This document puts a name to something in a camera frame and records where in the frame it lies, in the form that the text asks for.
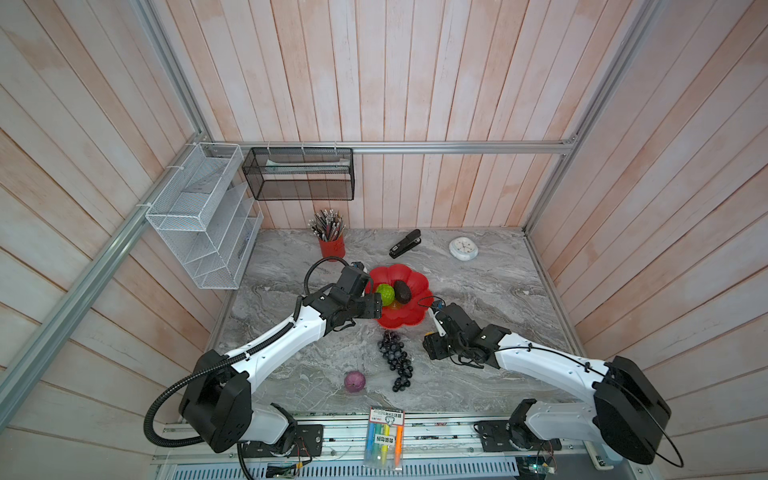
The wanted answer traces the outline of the dark fake avocado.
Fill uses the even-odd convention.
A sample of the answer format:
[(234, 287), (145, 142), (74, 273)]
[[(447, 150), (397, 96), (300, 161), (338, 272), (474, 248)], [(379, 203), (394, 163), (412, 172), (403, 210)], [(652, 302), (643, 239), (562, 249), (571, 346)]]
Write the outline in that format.
[(403, 280), (396, 280), (393, 284), (395, 301), (401, 305), (408, 304), (412, 299), (412, 292), (408, 284)]

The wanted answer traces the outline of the purple fake fruit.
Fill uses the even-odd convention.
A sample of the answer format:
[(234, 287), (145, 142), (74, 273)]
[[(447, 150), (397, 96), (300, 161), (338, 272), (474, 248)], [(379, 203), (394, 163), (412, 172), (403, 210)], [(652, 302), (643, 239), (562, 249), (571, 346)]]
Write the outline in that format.
[(347, 372), (344, 378), (344, 388), (349, 393), (362, 391), (366, 386), (366, 376), (360, 371)]

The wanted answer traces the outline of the green fake fruit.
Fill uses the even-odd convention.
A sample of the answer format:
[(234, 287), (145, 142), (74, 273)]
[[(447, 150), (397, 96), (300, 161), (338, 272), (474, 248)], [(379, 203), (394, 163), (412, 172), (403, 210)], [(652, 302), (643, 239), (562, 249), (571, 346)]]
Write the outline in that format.
[(383, 307), (389, 307), (396, 300), (395, 289), (390, 284), (379, 284), (376, 288), (376, 292), (381, 297)]

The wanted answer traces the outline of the dark fake grape bunch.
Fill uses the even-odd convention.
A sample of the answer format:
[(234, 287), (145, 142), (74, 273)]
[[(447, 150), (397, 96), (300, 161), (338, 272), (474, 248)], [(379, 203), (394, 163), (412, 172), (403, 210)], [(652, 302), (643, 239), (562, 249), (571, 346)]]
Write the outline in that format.
[(410, 355), (404, 349), (401, 336), (393, 330), (386, 330), (377, 342), (377, 348), (381, 357), (387, 362), (389, 370), (396, 375), (392, 391), (397, 393), (410, 388), (413, 365)]

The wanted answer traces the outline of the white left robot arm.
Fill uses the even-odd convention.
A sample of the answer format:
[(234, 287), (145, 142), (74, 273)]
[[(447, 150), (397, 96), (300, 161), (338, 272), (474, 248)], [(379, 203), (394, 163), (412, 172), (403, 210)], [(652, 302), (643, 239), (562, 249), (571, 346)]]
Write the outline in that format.
[[(252, 396), (264, 380), (304, 347), (355, 326), (359, 319), (378, 319), (383, 303), (362, 263), (338, 258), (339, 278), (316, 291), (305, 289), (293, 312), (271, 330), (225, 354), (204, 353), (193, 372), (175, 382), (149, 406), (145, 438), (163, 448), (205, 443), (222, 453), (232, 446), (259, 442), (274, 454), (290, 454), (298, 441), (298, 424), (283, 407), (256, 405)], [(179, 413), (195, 436), (165, 438), (154, 427), (156, 414), (176, 393)]]

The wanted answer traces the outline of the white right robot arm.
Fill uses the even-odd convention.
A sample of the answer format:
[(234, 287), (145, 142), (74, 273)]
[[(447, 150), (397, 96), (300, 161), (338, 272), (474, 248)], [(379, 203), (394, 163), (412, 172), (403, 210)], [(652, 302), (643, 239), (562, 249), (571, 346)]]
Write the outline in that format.
[(525, 451), (576, 440), (602, 444), (636, 464), (650, 465), (660, 458), (671, 409), (632, 360), (583, 358), (498, 325), (479, 327), (455, 303), (437, 300), (428, 312), (436, 327), (423, 339), (430, 359), (522, 373), (576, 399), (573, 403), (524, 399), (508, 420), (478, 423), (476, 429), (487, 447)]

